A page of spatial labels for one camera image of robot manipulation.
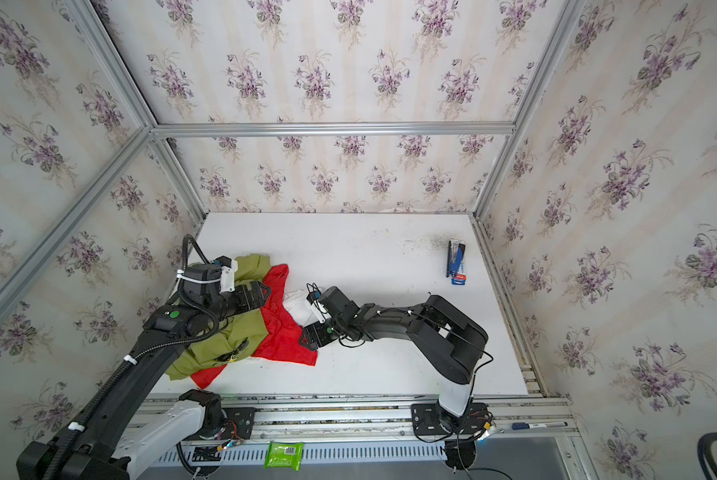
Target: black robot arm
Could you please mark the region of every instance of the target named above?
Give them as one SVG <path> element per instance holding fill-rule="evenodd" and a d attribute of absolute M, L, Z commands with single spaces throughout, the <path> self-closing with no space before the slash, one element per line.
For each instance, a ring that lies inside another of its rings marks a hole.
<path fill-rule="evenodd" d="M 412 341 L 446 379 L 467 385 L 489 339 L 478 323 L 439 295 L 409 307 L 357 306 L 336 286 L 311 299 L 326 313 L 324 322 L 303 329 L 300 345 L 310 350 L 338 339 L 392 338 Z M 442 336 L 440 330 L 447 330 Z"/>

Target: black cable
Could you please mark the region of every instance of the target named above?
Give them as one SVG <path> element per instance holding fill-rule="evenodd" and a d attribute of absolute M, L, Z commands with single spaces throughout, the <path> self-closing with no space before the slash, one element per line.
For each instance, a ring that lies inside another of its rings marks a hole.
<path fill-rule="evenodd" d="M 193 466 L 191 466 L 190 463 L 188 463 L 188 459 L 185 457 L 185 452 L 182 451 L 182 445 L 179 442 L 177 443 L 177 458 L 180 459 L 180 464 L 182 465 L 182 467 L 185 468 L 186 471 L 192 476 L 206 478 L 216 472 L 216 470 L 219 468 L 219 466 L 199 467 L 199 474 L 196 475 L 196 470 L 198 470 L 199 468 L 194 468 Z"/>
<path fill-rule="evenodd" d="M 713 454 L 710 452 L 710 447 L 714 442 L 717 441 L 717 432 L 706 433 L 701 436 L 697 441 L 697 458 L 699 459 L 699 466 L 703 469 L 703 474 L 707 480 L 713 480 L 708 471 L 708 467 L 713 470 L 713 474 L 717 478 L 717 464 L 716 460 L 713 459 Z"/>
<path fill-rule="evenodd" d="M 340 343 L 340 345 L 344 346 L 346 349 L 357 349 L 357 348 L 359 348 L 361 345 L 364 345 L 364 344 L 366 343 L 366 340 L 362 340 L 362 342 L 359 343 L 358 345 L 345 345 L 345 344 L 342 342 L 342 339 L 344 339 L 344 338 L 345 338 L 344 336 L 341 336 L 340 338 L 337 339 L 337 341 Z"/>
<path fill-rule="evenodd" d="M 486 470 L 487 472 L 497 472 L 500 475 L 505 475 L 505 477 L 507 477 L 508 480 L 513 480 L 513 478 L 510 475 L 508 475 L 505 472 L 502 472 L 501 470 L 498 470 L 497 468 L 487 468 L 487 467 L 471 468 L 471 471 L 474 471 L 474 470 Z"/>

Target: wire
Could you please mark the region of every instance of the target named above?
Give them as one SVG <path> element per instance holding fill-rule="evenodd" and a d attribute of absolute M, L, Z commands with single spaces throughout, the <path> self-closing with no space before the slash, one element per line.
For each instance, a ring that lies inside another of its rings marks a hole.
<path fill-rule="evenodd" d="M 474 471 L 474 470 L 485 470 L 485 471 L 487 471 L 487 472 L 497 472 L 497 473 L 499 473 L 500 475 L 505 475 L 505 477 L 506 477 L 508 480 L 513 480 L 513 478 L 512 478 L 510 475 L 508 475 L 507 473 L 505 473 L 505 472 L 503 472 L 503 471 L 501 471 L 501 470 L 498 470 L 497 468 L 487 468 L 487 467 L 471 468 L 471 471 Z"/>
<path fill-rule="evenodd" d="M 706 433 L 701 436 L 697 441 L 697 458 L 699 459 L 699 466 L 703 469 L 703 474 L 707 480 L 713 480 L 708 467 L 713 470 L 713 474 L 717 478 L 717 464 L 713 458 L 713 454 L 710 451 L 710 446 L 717 441 L 717 432 Z"/>
<path fill-rule="evenodd" d="M 337 339 L 337 341 L 340 343 L 340 345 L 342 345 L 342 346 L 344 346 L 345 348 L 348 348 L 348 349 L 357 349 L 357 348 L 359 348 L 361 345 L 364 345 L 364 344 L 366 343 L 366 340 L 362 340 L 362 342 L 359 343 L 358 345 L 345 345 L 345 344 L 342 342 L 342 339 L 344 339 L 344 338 L 346 338 L 346 337 L 341 336 L 340 338 Z"/>

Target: wall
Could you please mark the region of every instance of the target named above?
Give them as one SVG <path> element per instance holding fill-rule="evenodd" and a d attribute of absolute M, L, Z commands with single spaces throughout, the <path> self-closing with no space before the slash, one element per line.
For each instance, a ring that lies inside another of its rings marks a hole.
<path fill-rule="evenodd" d="M 136 131 L 60 0 L 0 2 L 0 287 Z M 0 327 L 0 478 L 69 421 L 173 278 L 186 207 L 135 159 Z"/>
<path fill-rule="evenodd" d="M 67 15 L 0 2 L 0 284 L 135 130 Z"/>
<path fill-rule="evenodd" d="M 143 153 L 0 328 L 0 478 L 92 397 L 159 305 L 196 226 Z"/>
<path fill-rule="evenodd" d="M 211 211 L 473 211 L 503 135 L 181 138 Z"/>
<path fill-rule="evenodd" d="M 511 120 L 562 2 L 95 5 L 160 122 L 288 123 Z M 472 210 L 502 142 L 481 135 L 176 144 L 212 211 L 378 212 Z M 431 181 L 439 184 L 433 194 Z"/>
<path fill-rule="evenodd" d="M 602 478 L 701 478 L 717 431 L 717 2 L 594 0 L 488 211 Z"/>

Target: black hose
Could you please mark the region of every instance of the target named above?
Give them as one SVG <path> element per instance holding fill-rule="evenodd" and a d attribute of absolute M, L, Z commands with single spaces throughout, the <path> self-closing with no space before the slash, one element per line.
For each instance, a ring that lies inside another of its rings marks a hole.
<path fill-rule="evenodd" d="M 193 235 L 185 235 L 182 238 L 182 270 L 188 268 L 188 244 L 193 244 L 193 248 L 196 249 L 196 253 L 199 254 L 199 257 L 201 258 L 201 261 L 204 264 L 209 264 L 210 261 L 206 259 L 206 256 L 201 251 L 201 248 L 196 243 L 196 239 L 193 238 Z M 189 339 L 185 340 L 175 340 L 173 342 L 165 342 L 161 343 L 160 345 L 152 346 L 149 349 L 143 350 L 142 352 L 137 353 L 134 356 L 134 360 L 139 360 L 143 358 L 148 353 L 151 353 L 155 350 L 162 349 L 166 346 L 173 346 L 173 345 L 182 345 L 186 343 L 194 343 L 194 342 L 200 342 L 202 340 L 206 340 L 210 338 L 210 336 L 214 335 L 219 330 L 219 317 L 215 312 L 212 312 L 211 310 L 208 310 L 207 308 L 204 308 L 204 306 L 193 302 L 190 298 L 187 297 L 187 295 L 182 291 L 182 287 L 185 284 L 185 280 L 180 279 L 180 282 L 177 283 L 177 293 L 180 296 L 180 301 L 184 302 L 186 305 L 191 306 L 192 308 L 195 308 L 196 310 L 199 310 L 201 313 L 207 315 L 212 320 L 212 329 L 204 333 L 203 335 L 191 337 Z M 79 424 L 82 426 L 85 426 L 87 423 L 89 423 L 90 419 L 94 415 L 95 410 L 97 410 L 97 407 L 100 406 L 100 404 L 103 402 L 103 399 L 110 393 L 110 390 L 114 388 L 114 385 L 121 380 L 121 378 L 124 376 L 126 372 L 129 371 L 130 368 L 133 367 L 133 364 L 130 362 L 122 362 L 121 365 L 116 369 L 113 375 L 110 376 L 109 379 L 104 383 L 104 385 L 97 390 L 97 393 L 92 397 L 92 399 L 89 401 L 89 403 L 86 404 L 86 407 L 82 411 L 83 416 L 79 420 Z M 65 457 L 68 455 L 70 449 L 73 447 L 73 444 L 76 441 L 76 438 L 78 438 L 79 435 L 78 430 L 71 431 L 71 434 L 62 437 L 58 443 L 57 443 L 57 450 L 54 456 L 52 457 L 51 462 L 49 462 L 49 466 L 46 467 L 46 472 L 44 472 L 44 476 L 42 477 L 42 480 L 53 480 L 54 477 L 57 474 L 57 470 L 60 468 L 60 465 L 63 465 L 65 463 Z"/>
<path fill-rule="evenodd" d="M 697 441 L 697 458 L 699 459 L 699 466 L 703 469 L 703 474 L 707 480 L 713 480 L 708 471 L 708 466 L 713 470 L 713 474 L 717 478 L 717 464 L 716 460 L 713 459 L 713 454 L 710 452 L 710 447 L 717 441 L 717 432 L 706 433 L 701 436 Z"/>

